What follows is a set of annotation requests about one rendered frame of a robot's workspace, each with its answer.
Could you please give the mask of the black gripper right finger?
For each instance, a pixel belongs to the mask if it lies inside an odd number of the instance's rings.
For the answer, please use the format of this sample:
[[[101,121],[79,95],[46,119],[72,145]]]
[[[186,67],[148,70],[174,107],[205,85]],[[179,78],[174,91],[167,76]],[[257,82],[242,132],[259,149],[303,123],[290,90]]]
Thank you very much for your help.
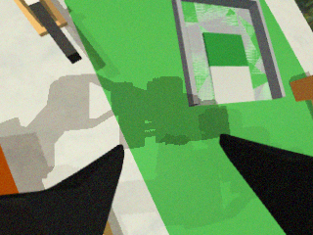
[[[220,146],[286,235],[313,235],[313,157],[228,134]]]

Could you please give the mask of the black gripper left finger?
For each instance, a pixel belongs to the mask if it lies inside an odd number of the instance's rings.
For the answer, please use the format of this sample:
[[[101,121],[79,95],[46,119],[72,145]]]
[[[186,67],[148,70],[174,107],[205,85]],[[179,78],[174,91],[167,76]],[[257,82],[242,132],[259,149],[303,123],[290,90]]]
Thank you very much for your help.
[[[117,145],[45,190],[0,196],[0,235],[103,235],[124,160]]]

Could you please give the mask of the green putting mat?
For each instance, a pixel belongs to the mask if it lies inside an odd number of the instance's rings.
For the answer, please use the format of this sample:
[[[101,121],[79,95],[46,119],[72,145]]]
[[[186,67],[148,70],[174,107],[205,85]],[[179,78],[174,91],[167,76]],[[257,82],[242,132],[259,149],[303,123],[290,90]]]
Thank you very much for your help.
[[[189,107],[172,0],[64,0],[169,235],[286,235],[220,146],[228,134],[313,157],[306,77],[259,0],[286,97]]]

